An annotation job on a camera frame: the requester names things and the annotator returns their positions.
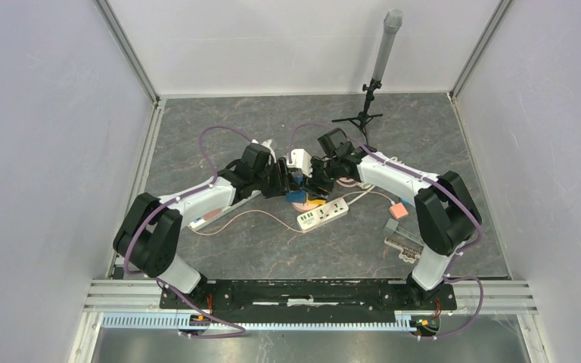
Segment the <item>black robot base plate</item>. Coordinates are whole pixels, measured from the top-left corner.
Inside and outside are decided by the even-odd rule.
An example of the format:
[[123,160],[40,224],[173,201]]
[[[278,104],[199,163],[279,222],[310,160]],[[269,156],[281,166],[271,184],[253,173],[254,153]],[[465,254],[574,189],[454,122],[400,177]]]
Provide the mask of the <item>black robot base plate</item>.
[[395,312],[452,311],[451,284],[421,292],[403,280],[281,279],[205,281],[187,294],[197,307],[236,324],[384,323]]

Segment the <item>yellow cube socket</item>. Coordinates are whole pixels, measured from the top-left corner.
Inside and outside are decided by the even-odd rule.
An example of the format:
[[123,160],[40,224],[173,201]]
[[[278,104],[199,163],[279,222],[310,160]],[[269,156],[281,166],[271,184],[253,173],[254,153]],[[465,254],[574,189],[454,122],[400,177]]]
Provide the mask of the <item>yellow cube socket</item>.
[[326,204],[327,200],[324,198],[320,198],[320,197],[317,197],[317,198],[308,197],[306,199],[306,203],[310,206],[321,206],[321,205]]

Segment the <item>dark blue cube socket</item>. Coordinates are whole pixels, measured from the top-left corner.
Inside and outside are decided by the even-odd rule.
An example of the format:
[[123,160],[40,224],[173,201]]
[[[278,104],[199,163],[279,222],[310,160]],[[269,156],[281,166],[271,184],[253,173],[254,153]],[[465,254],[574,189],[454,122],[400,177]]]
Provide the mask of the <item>dark blue cube socket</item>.
[[307,193],[305,191],[292,191],[285,195],[288,203],[304,204],[307,200]]

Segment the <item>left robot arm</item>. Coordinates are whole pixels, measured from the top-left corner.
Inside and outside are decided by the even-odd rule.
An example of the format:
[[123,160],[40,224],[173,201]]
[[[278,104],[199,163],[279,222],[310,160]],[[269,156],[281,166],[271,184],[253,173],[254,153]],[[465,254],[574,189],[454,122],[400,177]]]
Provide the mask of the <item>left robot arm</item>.
[[286,157],[276,158],[263,144],[250,143],[241,157],[232,160],[207,181],[162,197],[139,194],[127,212],[112,247],[126,265],[149,278],[179,290],[189,308],[207,300],[203,275],[177,254],[183,228],[218,209],[233,206],[258,191],[278,197],[290,190],[291,175]]

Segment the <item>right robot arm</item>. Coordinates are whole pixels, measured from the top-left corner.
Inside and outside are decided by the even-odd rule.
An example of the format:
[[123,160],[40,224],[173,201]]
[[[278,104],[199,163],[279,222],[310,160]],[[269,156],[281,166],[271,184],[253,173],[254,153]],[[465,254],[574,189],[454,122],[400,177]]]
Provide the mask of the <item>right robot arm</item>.
[[437,299],[455,256],[472,237],[483,237],[482,218],[464,180],[456,172],[424,172],[367,145],[356,147],[339,128],[323,134],[318,142],[325,160],[314,166],[314,180],[351,178],[388,191],[415,208],[424,249],[407,277],[406,296],[415,308],[427,308]]

